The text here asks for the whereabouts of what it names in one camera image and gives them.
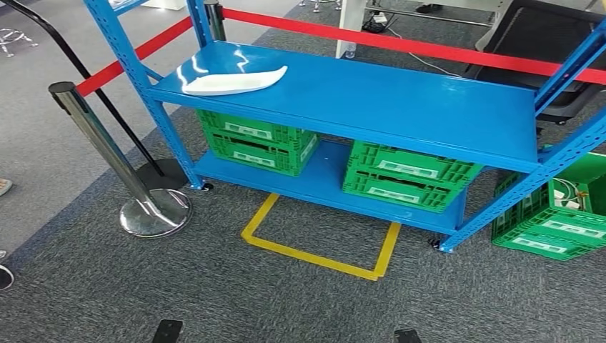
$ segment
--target black office chair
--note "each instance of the black office chair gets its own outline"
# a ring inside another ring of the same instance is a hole
[[[485,52],[562,63],[604,16],[536,0],[514,0],[484,48]],[[606,68],[601,56],[591,66]],[[538,89],[547,76],[470,65],[465,77],[499,84]],[[539,116],[539,120],[565,124],[604,86],[572,82]]]

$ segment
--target shelf caster wheel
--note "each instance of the shelf caster wheel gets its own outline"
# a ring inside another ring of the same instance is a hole
[[[432,246],[432,248],[439,250],[439,239],[430,239],[429,241],[427,241],[429,243],[429,245]]]

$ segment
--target red retractable belt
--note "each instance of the red retractable belt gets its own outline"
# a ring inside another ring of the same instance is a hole
[[[541,74],[552,76],[560,67],[560,64],[535,61],[533,59],[521,59],[519,57],[488,54],[475,50],[455,48],[411,39],[400,39],[390,36],[381,36],[367,32],[339,29],[333,26],[313,24],[305,21],[265,16],[234,9],[223,9],[225,18],[245,21],[247,23],[274,27],[287,31],[310,34],[312,36],[329,39],[342,39],[354,41],[358,44],[376,46],[378,48],[391,49],[395,51],[412,52],[423,56],[437,57],[482,66],[493,66],[495,68],[523,71],[524,73]],[[597,69],[586,69],[577,80],[591,82],[593,84],[606,84],[606,71]]]
[[[156,52],[158,49],[167,45],[170,41],[177,38],[185,31],[187,31],[190,27],[192,27],[192,20],[189,17],[183,18],[181,21],[176,23],[175,25],[169,27],[164,30],[159,35],[154,38],[146,41],[140,47],[136,48],[136,55],[140,59],[144,59],[149,55]],[[106,66],[101,69],[95,75],[90,78],[84,80],[81,84],[77,86],[78,92],[82,94],[82,96],[87,96],[90,93],[96,91],[97,89],[103,87],[106,83],[110,82],[112,79],[115,79],[118,75],[122,74],[124,70],[118,61]]]
[[[495,68],[522,71],[531,74],[551,76],[560,67],[560,64],[556,63],[488,54],[485,52],[426,43],[423,41],[413,41],[411,39],[400,39],[390,36],[370,34],[367,32],[339,29],[333,26],[277,18],[275,16],[237,11],[235,9],[223,9],[223,15],[228,19],[270,26],[276,29],[299,32],[302,34],[310,34],[312,36],[354,41],[359,44],[376,46],[384,49],[412,52],[413,54],[437,57],[439,59],[479,64],[482,66],[492,66]],[[183,18],[175,25],[169,27],[167,30],[136,48],[136,55],[140,59],[145,59],[173,39],[177,38],[179,35],[183,34],[190,27],[192,27],[192,20],[190,17]],[[116,78],[123,71],[124,70],[122,69],[120,63],[115,61],[114,63],[103,68],[101,71],[97,72],[95,75],[91,76],[89,79],[80,83],[77,89],[82,96],[86,96],[101,88],[112,79]],[[577,77],[577,80],[590,82],[593,84],[606,84],[606,71],[586,69]]]

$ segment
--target stanchion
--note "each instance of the stanchion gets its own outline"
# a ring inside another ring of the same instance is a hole
[[[137,237],[164,237],[179,231],[192,216],[189,199],[173,189],[149,191],[72,82],[49,87],[57,104],[74,120],[133,195],[120,211],[120,224]]]
[[[204,0],[204,8],[207,10],[209,17],[210,29],[212,36],[217,41],[226,40],[225,28],[223,27],[223,6],[219,4],[219,0]]]
[[[41,28],[46,31],[49,36],[55,41],[59,48],[63,51],[67,59],[76,67],[76,70],[84,77],[88,79],[91,74],[86,69],[80,58],[76,55],[74,50],[67,44],[67,41],[63,36],[52,26],[46,19],[42,18],[39,14],[32,11],[27,6],[21,4],[16,0],[4,0],[7,6],[12,7],[14,10],[22,13],[38,24]],[[116,119],[118,124],[122,127],[126,135],[133,141],[134,145],[143,154],[147,163],[144,164],[137,170],[137,175],[143,180],[148,189],[156,188],[171,188],[178,189],[183,187],[187,183],[187,177],[183,172],[179,162],[176,159],[158,159],[155,160],[151,154],[147,151],[143,143],[132,131],[130,126],[124,121],[122,115],[118,112],[114,104],[109,100],[105,92],[102,89],[94,91],[99,97],[101,102],[105,105],[109,113]]]

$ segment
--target blue metal shelf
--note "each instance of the blue metal shelf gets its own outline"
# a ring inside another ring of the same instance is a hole
[[[212,41],[202,0],[186,0],[201,50],[152,85],[149,75],[154,73],[137,57],[117,17],[143,2],[131,0],[112,9],[107,0],[84,0],[195,189],[201,189],[203,177],[213,177],[393,220],[448,235],[439,249],[451,252],[503,211],[606,141],[606,109],[539,156],[535,136],[535,117],[606,49],[606,21],[595,27],[539,91],[533,92],[445,75]],[[209,97],[182,91],[184,84],[205,74],[269,71],[283,65],[289,67],[284,78],[261,91]],[[330,95],[320,97],[319,90]],[[298,178],[223,161],[210,151],[195,164],[162,102],[527,174],[461,222],[464,194],[441,214],[344,194],[340,189],[348,149],[334,143],[323,142]]]
[[[125,2],[120,3],[120,5],[114,7],[114,12],[117,16],[123,14],[125,12],[130,11],[131,9],[148,2],[149,0],[126,0]]]
[[[182,92],[187,82],[205,74],[284,65],[288,71],[282,80],[262,91],[206,97]],[[329,89],[330,96],[318,98],[319,87]],[[159,101],[519,172],[540,166],[534,92],[528,89],[215,41],[149,94]]]
[[[233,184],[275,192],[287,197],[326,205],[345,211],[399,222],[443,234],[454,234],[463,218],[465,193],[442,213],[414,209],[389,202],[364,198],[341,191],[350,147],[322,141],[298,177],[277,174],[215,157],[207,151],[196,163],[201,176]]]

